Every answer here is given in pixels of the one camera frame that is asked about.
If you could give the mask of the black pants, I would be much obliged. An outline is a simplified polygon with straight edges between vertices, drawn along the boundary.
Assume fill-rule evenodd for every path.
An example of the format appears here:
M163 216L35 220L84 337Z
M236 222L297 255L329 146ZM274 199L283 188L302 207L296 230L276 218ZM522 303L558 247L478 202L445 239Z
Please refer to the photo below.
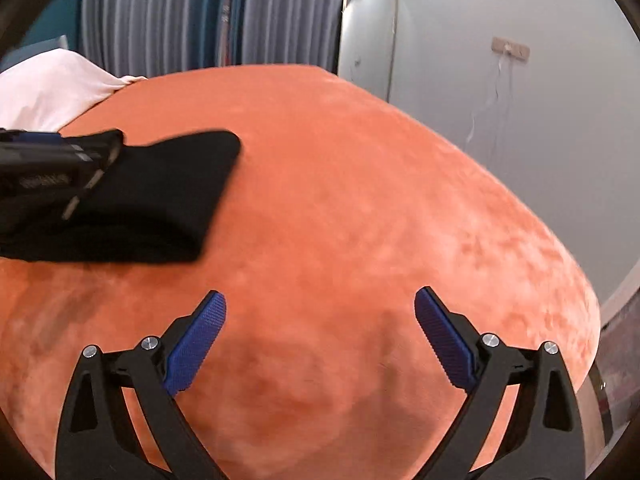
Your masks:
M230 131L125 147L70 218L53 208L1 218L1 255L25 261L191 262L241 153Z

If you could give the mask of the white sheet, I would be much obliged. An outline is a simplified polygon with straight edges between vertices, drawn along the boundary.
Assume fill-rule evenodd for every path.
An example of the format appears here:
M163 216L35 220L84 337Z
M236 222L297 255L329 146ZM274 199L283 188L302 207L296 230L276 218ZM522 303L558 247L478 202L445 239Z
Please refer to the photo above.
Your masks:
M0 127L55 132L141 76L116 77L88 58L55 49L1 73Z

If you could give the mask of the teal headboard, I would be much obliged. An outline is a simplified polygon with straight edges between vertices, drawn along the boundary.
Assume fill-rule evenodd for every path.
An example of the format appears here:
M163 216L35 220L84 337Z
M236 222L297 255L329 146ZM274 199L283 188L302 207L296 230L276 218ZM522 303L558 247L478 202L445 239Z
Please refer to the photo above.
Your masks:
M80 0L1 0L1 68L56 48L75 49Z

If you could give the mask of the grey blue curtain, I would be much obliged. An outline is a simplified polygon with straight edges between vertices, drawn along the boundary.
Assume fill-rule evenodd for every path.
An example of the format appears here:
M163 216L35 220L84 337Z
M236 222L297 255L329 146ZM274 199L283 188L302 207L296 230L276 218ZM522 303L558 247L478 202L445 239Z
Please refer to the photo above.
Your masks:
M342 0L81 0L81 49L117 75L241 64L332 70Z

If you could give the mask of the orange bed cover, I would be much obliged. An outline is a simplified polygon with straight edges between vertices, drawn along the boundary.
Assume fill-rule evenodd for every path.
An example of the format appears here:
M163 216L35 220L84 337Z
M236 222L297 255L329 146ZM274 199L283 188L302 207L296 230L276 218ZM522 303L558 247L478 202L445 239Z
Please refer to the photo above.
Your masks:
M178 403L233 479L408 479L463 402L413 298L431 286L482 333L556 342L575 386L600 308L554 234L483 167L370 93L310 66L130 84L69 136L134 145L224 129L242 153L201 258L175 266L1 265L1 407L51 469L88 344L125 350L212 289L224 328Z

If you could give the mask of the wall power outlet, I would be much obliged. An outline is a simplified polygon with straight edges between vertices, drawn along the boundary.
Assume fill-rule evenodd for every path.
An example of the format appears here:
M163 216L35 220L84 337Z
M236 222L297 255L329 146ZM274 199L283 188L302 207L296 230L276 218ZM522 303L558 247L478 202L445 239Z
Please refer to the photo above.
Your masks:
M491 51L522 63L527 63L530 58L530 47L501 37L492 38Z

